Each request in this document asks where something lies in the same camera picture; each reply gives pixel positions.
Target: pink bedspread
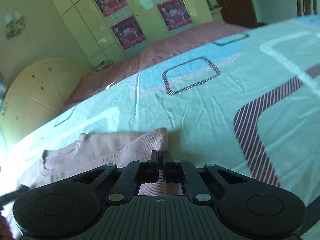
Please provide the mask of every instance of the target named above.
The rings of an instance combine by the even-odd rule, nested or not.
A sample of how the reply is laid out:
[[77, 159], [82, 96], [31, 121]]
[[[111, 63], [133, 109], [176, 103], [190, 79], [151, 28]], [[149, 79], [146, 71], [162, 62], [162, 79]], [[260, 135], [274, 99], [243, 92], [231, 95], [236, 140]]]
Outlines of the pink bedspread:
[[83, 78], [65, 102], [60, 113], [135, 73], [209, 42], [246, 30], [248, 29], [223, 21], [213, 21], [197, 25], [151, 44], [139, 55]]

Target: crosshair marking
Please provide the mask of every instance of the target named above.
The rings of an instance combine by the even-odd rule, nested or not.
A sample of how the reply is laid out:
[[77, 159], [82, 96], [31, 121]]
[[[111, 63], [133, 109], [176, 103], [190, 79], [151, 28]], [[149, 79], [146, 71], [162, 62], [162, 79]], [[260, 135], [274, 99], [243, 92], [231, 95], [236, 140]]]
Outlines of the crosshair marking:
[[164, 199], [163, 198], [157, 198], [157, 200], [156, 200], [159, 204], [161, 204], [163, 201], [164, 201]]

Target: wrinkled fabric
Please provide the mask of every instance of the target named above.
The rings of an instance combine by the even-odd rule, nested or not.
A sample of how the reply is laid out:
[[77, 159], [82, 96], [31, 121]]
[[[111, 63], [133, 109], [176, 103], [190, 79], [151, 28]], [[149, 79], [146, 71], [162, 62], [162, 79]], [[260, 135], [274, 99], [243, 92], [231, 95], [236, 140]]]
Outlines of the wrinkled fabric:
[[[84, 134], [70, 145], [59, 149], [45, 150], [37, 162], [25, 171], [18, 181], [30, 188], [41, 187], [61, 178], [69, 178], [100, 167], [115, 163], [118, 168], [126, 167], [130, 162], [141, 159], [150, 160], [151, 151], [166, 151], [168, 133], [166, 128], [159, 128], [141, 133], [104, 133]], [[181, 195], [179, 184], [165, 184], [159, 173], [159, 182], [145, 183], [140, 186], [139, 195]], [[21, 235], [9, 213], [7, 221], [15, 239]]]
[[130, 57], [99, 72], [91, 73], [83, 78], [64, 103], [60, 113], [105, 90], [107, 86], [113, 86], [135, 73], [209, 42], [246, 30], [247, 28], [231, 25], [223, 21], [213, 21], [197, 25], [151, 44], [139, 55]]

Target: poster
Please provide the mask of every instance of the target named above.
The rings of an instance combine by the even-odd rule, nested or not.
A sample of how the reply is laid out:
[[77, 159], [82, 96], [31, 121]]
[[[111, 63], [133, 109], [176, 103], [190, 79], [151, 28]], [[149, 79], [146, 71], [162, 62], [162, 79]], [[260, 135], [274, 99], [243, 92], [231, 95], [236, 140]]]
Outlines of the poster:
[[125, 0], [95, 0], [95, 2], [104, 17], [108, 17], [110, 14], [127, 6], [127, 2]]
[[182, 0], [170, 0], [157, 6], [169, 31], [192, 24]]
[[111, 29], [124, 50], [146, 40], [140, 26], [133, 16], [113, 25]]

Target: square pattern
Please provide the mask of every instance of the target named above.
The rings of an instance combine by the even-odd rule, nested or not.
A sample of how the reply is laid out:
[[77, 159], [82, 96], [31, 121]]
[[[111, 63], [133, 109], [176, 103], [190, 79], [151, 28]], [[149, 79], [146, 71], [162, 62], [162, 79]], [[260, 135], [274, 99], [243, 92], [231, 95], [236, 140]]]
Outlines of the square pattern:
[[[187, 87], [181, 88], [181, 89], [179, 89], [179, 90], [172, 90], [172, 89], [170, 88], [170, 83], [169, 83], [169, 81], [168, 81], [167, 73], [168, 73], [170, 70], [173, 70], [173, 69], [175, 69], [175, 68], [177, 68], [177, 67], [179, 67], [179, 66], [188, 64], [188, 63], [190, 63], [190, 62], [194, 62], [194, 61], [196, 61], [196, 60], [205, 61], [205, 62], [209, 65], [209, 67], [211, 67], [211, 68], [215, 71], [216, 74], [215, 74], [214, 76], [211, 76], [211, 77], [209, 77], [209, 78], [207, 78], [207, 79], [204, 79], [204, 80], [201, 80], [201, 81], [198, 81], [198, 82], [195, 82], [195, 83], [193, 83], [192, 85], [189, 85], [189, 86], [187, 86]], [[181, 64], [179, 64], [179, 65], [176, 65], [176, 66], [174, 66], [174, 67], [172, 67], [172, 68], [169, 68], [169, 69], [165, 70], [165, 71], [162, 73], [162, 78], [163, 78], [163, 81], [164, 81], [164, 86], [165, 86], [165, 90], [167, 91], [167, 94], [168, 94], [168, 95], [176, 95], [176, 94], [178, 94], [178, 93], [180, 93], [180, 92], [183, 92], [183, 91], [186, 91], [186, 90], [188, 90], [188, 89], [190, 89], [190, 88], [192, 88], [192, 87], [196, 87], [196, 86], [198, 86], [198, 85], [201, 85], [201, 84], [203, 84], [203, 83], [206, 83], [207, 81], [212, 80], [213, 78], [219, 76], [220, 73], [221, 73], [221, 71], [219, 70], [219, 68], [218, 68], [215, 64], [213, 64], [213, 63], [212, 63], [210, 60], [208, 60], [206, 57], [202, 56], [202, 57], [197, 57], [197, 58], [188, 60], [188, 61], [186, 61], [186, 62], [184, 62], [184, 63], [181, 63]]]

